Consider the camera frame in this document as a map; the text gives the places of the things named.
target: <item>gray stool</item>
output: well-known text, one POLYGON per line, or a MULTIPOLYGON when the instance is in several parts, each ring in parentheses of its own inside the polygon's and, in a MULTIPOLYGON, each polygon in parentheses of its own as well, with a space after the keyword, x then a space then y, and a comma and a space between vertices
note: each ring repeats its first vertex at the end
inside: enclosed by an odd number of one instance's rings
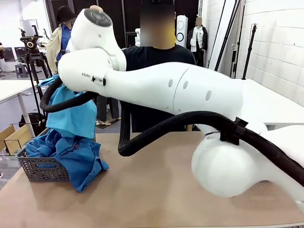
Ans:
POLYGON ((16 69, 17 78, 18 78, 18 76, 19 77, 28 77, 28 71, 29 71, 29 69, 28 69, 28 67, 26 65, 24 65, 24 64, 17 64, 17 65, 15 65, 15 69, 16 69))

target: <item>black pants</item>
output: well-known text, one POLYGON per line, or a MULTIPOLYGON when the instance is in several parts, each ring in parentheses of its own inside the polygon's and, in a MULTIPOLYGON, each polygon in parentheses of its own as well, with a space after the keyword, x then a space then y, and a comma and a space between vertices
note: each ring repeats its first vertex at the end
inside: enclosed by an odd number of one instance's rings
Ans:
POLYGON ((102 122, 106 121, 106 105, 110 105, 111 117, 117 119, 119 117, 118 100, 113 98, 107 98, 104 96, 97 97, 97 120, 102 122))
POLYGON ((198 66, 204 67, 204 50, 200 49, 198 41, 196 41, 196 51, 193 54, 198 66))

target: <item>pile of clothes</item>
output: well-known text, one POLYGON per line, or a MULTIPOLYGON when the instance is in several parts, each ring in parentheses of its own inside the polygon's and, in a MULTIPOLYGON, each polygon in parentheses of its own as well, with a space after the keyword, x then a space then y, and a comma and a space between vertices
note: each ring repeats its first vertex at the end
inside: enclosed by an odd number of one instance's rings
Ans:
MULTIPOLYGON (((44 80, 39 86, 51 84, 58 75, 44 80)), ((56 90, 50 100, 55 105, 81 95, 64 85, 56 90)), ((95 138, 97 108, 93 101, 56 113, 49 113, 47 134, 36 137, 26 146, 28 157, 52 157, 67 170, 73 187, 82 192, 87 185, 109 166, 100 159, 100 144, 95 138)))

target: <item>laundry basket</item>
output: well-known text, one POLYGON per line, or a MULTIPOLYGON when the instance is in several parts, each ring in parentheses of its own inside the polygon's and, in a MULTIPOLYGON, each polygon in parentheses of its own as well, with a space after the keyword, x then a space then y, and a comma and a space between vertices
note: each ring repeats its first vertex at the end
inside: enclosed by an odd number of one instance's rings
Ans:
MULTIPOLYGON (((46 134, 47 128, 39 136, 46 134)), ((69 181, 65 167, 54 158, 29 158, 25 148, 16 157, 18 158, 29 181, 60 182, 69 181)))

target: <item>beige jacket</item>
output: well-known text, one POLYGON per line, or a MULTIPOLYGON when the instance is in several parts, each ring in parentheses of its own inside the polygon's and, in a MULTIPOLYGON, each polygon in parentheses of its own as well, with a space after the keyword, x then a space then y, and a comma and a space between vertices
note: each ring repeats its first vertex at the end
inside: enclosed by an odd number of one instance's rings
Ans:
POLYGON ((61 50, 61 36, 62 36, 62 24, 52 33, 51 38, 47 44, 47 60, 49 68, 54 72, 57 72, 56 58, 61 50))

